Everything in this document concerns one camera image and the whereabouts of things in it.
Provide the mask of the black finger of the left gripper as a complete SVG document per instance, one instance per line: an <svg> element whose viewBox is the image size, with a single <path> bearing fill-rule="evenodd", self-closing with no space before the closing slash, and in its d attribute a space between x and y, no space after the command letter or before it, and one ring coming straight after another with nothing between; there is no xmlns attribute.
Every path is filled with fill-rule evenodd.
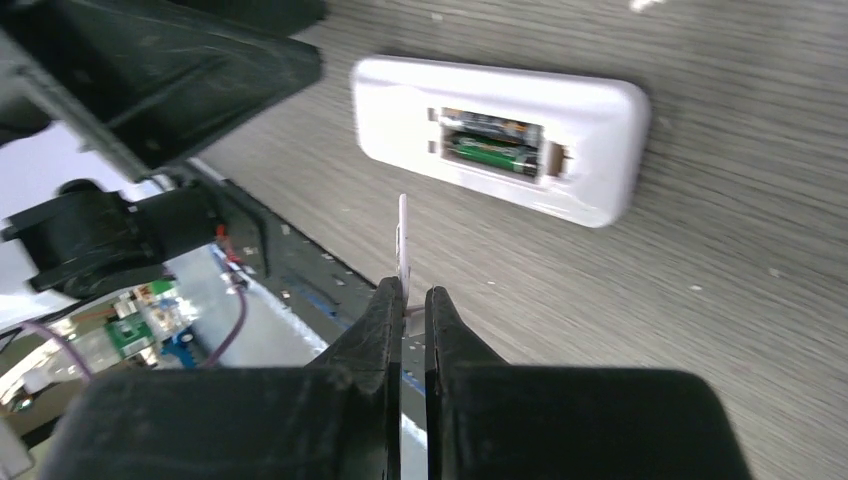
<svg viewBox="0 0 848 480"><path fill-rule="evenodd" d="M322 76L323 1L5 1L1 101L66 123L138 179Z"/></svg>

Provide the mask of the white remote control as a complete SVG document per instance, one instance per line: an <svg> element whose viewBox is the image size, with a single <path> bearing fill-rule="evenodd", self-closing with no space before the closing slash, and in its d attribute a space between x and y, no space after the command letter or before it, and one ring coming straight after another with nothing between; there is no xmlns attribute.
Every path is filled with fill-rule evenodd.
<svg viewBox="0 0 848 480"><path fill-rule="evenodd" d="M350 82L374 160L589 228L630 204L651 123L632 83L387 55Z"/></svg>

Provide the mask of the white battery cover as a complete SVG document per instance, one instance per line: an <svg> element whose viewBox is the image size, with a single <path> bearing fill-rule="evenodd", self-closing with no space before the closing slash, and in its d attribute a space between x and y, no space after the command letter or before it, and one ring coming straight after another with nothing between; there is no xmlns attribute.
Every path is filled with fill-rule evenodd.
<svg viewBox="0 0 848 480"><path fill-rule="evenodd" d="M408 259L408 217L407 217L407 195L402 193L398 198L398 224L396 228L396 258L397 275L401 282L402 292L405 299L409 297L409 284L411 267Z"/></svg>

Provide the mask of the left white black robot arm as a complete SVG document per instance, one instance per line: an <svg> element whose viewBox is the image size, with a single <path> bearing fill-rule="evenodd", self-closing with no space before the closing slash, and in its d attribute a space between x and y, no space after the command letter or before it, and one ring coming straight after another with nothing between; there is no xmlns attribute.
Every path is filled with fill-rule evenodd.
<svg viewBox="0 0 848 480"><path fill-rule="evenodd" d="M130 179L176 181L133 202L73 179L11 214L1 237L32 259L29 286L93 299L211 242L264 272L264 220L181 163L321 78L318 49L297 36L328 12L323 1L3 2L2 144L33 133L22 100Z"/></svg>

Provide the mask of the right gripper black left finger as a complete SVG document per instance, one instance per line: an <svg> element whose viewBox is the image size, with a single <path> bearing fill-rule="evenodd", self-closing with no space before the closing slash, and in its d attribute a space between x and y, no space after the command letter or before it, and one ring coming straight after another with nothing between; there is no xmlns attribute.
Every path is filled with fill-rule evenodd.
<svg viewBox="0 0 848 480"><path fill-rule="evenodd" d="M43 479L397 479L402 286L302 367L126 370L59 421Z"/></svg>

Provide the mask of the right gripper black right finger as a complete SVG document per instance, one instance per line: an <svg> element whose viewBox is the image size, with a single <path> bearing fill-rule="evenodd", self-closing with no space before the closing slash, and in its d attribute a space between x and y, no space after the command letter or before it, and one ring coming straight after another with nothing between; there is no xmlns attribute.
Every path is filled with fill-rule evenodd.
<svg viewBox="0 0 848 480"><path fill-rule="evenodd" d="M447 290L425 300L433 479L747 479L717 394L654 368L506 362Z"/></svg>

